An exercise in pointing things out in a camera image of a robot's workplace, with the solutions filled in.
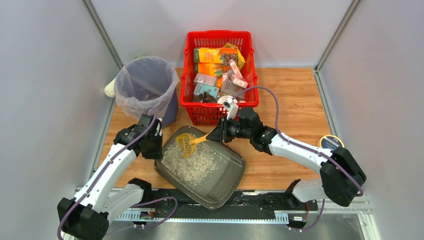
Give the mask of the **yellow litter scoop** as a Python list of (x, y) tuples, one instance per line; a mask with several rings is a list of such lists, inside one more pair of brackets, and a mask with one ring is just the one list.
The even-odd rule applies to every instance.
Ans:
[(182, 158), (187, 158), (190, 155), (192, 155), (195, 150), (196, 150), (196, 146), (199, 143), (205, 142), (207, 141), (207, 136), (209, 134), (205, 134), (202, 137), (198, 137), (198, 138), (194, 138), (193, 136), (191, 136), (189, 133), (182, 133), (180, 135), (177, 135), (175, 137), (175, 142), (177, 143), (178, 147), (181, 149), (182, 151)]

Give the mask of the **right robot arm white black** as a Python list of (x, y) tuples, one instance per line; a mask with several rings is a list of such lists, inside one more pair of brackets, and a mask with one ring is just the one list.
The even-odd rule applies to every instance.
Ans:
[(221, 117), (206, 139), (219, 143), (248, 139), (259, 152), (292, 160), (318, 173), (319, 178), (295, 180), (287, 188), (289, 196), (298, 202), (329, 199), (348, 207), (365, 193), (362, 186), (367, 177), (348, 149), (322, 148), (289, 137), (264, 125), (251, 107), (239, 110), (237, 118)]

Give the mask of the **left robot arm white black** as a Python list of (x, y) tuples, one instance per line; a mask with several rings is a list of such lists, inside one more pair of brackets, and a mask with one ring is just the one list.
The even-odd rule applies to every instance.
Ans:
[(57, 205), (59, 240), (101, 240), (110, 224), (143, 199), (146, 181), (135, 178), (122, 190), (109, 196), (127, 167), (139, 156), (162, 156), (162, 119), (143, 114), (137, 124), (120, 130), (110, 150), (88, 182), (70, 199)]

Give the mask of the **grey litter box tray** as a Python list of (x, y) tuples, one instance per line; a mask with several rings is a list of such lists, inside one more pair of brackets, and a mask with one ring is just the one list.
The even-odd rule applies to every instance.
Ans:
[(205, 133), (183, 126), (162, 147), (162, 158), (155, 160), (156, 172), (196, 203), (209, 209), (222, 207), (237, 189), (246, 170), (244, 158), (230, 147), (214, 142), (199, 143), (195, 152), (183, 157), (176, 136), (199, 138)]

